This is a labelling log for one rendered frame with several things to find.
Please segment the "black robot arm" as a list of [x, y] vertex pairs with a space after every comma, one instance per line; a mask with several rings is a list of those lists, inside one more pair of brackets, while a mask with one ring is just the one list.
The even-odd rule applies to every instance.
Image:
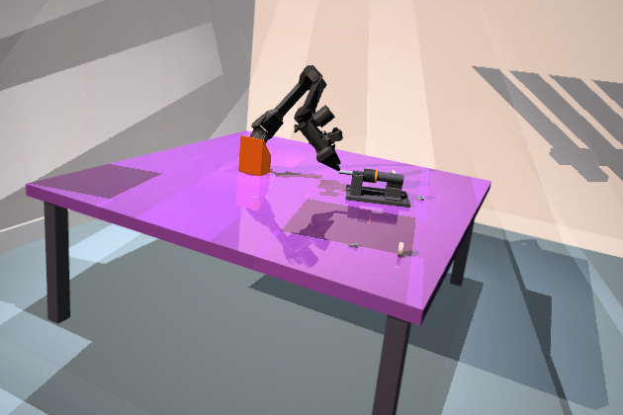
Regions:
[[[279, 105], [275, 109], [267, 111], [252, 123], [251, 127], [254, 130], [249, 137], [262, 139], [266, 144], [268, 139], [272, 138], [283, 125], [284, 115], [302, 98], [307, 90], [310, 90], [305, 103], [298, 108], [294, 116], [295, 121], [298, 123], [294, 125], [294, 133], [299, 130], [306, 139], [309, 139], [319, 131], [318, 126], [324, 127], [335, 118], [327, 105], [315, 112], [325, 87], [326, 82], [322, 79], [319, 71], [313, 65], [306, 66], [300, 75], [299, 83]], [[325, 131], [322, 133], [322, 139], [326, 146], [330, 142], [340, 141], [342, 138], [342, 131], [338, 127], [335, 127], [329, 133]]]

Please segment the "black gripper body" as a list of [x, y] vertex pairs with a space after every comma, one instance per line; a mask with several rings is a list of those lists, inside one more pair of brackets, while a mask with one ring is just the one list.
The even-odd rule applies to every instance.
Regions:
[[333, 153], [331, 144], [332, 143], [334, 144], [335, 141], [329, 142], [329, 145], [326, 146], [322, 139], [322, 131], [320, 130], [316, 134], [314, 134], [312, 137], [310, 137], [308, 141], [309, 141], [309, 144], [312, 145], [313, 148], [315, 149], [315, 152], [317, 153], [316, 160], [319, 163], [325, 160], [327, 157], [329, 157]]

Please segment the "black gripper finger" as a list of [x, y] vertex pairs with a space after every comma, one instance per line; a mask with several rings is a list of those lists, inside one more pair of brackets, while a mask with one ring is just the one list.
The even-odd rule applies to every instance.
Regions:
[[332, 168], [332, 169], [334, 169], [334, 170], [336, 170], [338, 172], [340, 171], [340, 168], [339, 168], [337, 162], [334, 159], [334, 151], [333, 151], [333, 153], [329, 157], [327, 157], [325, 160], [321, 161], [320, 163], [324, 164], [324, 165], [326, 165], [326, 166], [328, 166], [328, 167], [330, 167], [330, 168]]
[[337, 162], [337, 164], [338, 164], [338, 165], [340, 165], [340, 164], [341, 164], [341, 162], [340, 162], [340, 160], [339, 160], [339, 158], [338, 158], [338, 156], [337, 156], [337, 154], [336, 154], [336, 152], [335, 152], [335, 144], [333, 144], [331, 148], [332, 148], [332, 149], [333, 149], [333, 151], [334, 151], [334, 159], [335, 159], [335, 161]]

